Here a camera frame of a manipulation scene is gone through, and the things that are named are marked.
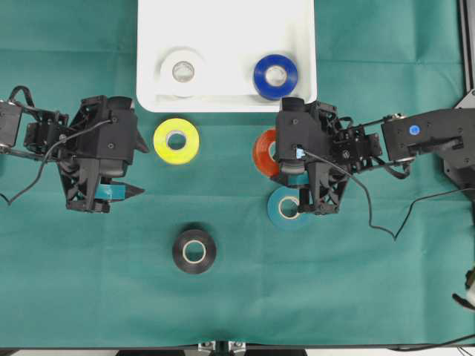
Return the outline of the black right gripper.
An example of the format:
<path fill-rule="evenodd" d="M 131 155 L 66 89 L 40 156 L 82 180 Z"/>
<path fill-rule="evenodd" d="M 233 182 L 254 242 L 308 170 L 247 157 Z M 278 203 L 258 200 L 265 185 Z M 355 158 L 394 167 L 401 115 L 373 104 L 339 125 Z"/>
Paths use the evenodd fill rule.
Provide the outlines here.
<path fill-rule="evenodd" d="M 347 169 L 336 166 L 331 148 L 333 143 L 333 127 L 331 124 L 337 117 L 335 108 L 317 102 L 322 131 L 327 136 L 325 154 L 313 154 L 302 148 L 296 150 L 297 158 L 305 158 L 305 171 L 299 175 L 278 174 L 274 181 L 288 188 L 299 190 L 298 212 L 301 214 L 327 215 L 339 212 L 349 180 Z"/>

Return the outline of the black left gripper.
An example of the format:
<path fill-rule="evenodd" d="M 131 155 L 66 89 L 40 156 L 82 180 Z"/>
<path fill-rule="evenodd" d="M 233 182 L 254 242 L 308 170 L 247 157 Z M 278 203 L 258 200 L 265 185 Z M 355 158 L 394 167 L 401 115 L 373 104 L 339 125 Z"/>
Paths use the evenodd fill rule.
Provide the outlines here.
<path fill-rule="evenodd" d="M 69 128 L 83 135 L 100 125 L 101 123 L 98 123 L 83 131 L 78 131 L 70 126 Z M 134 133 L 134 150 L 148 153 L 149 147 L 138 128 L 135 128 Z M 107 214 L 110 211 L 111 203 L 123 201 L 145 192 L 142 188 L 117 182 L 116 178 L 101 175 L 99 160 L 78 157 L 68 148 L 70 140 L 72 139 L 69 139 L 59 149 L 59 174 L 65 193 L 66 209 Z"/>

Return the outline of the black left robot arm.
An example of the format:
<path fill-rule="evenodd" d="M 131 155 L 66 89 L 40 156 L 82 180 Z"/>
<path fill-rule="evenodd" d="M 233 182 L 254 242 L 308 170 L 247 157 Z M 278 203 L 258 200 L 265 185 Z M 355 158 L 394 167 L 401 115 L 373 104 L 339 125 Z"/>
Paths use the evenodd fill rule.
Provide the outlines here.
<path fill-rule="evenodd" d="M 149 152 L 138 130 L 133 99 L 82 99 L 73 118 L 35 106 L 29 88 L 18 85 L 1 101 L 1 153 L 56 164 L 72 211 L 107 214 L 113 202 L 143 194 L 122 182 L 134 153 Z"/>

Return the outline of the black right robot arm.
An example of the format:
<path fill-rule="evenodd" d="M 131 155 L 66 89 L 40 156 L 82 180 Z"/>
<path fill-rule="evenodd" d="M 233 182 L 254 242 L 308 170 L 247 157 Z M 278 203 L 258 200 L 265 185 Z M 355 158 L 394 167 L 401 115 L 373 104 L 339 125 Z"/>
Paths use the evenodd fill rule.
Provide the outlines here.
<path fill-rule="evenodd" d="M 474 109 L 394 114 L 377 125 L 381 133 L 366 133 L 365 124 L 338 116 L 332 105 L 282 99 L 275 124 L 277 171 L 271 179 L 299 189 L 299 212 L 334 214 L 351 175 L 383 168 L 405 179 L 418 155 L 436 154 L 445 175 L 474 199 Z"/>

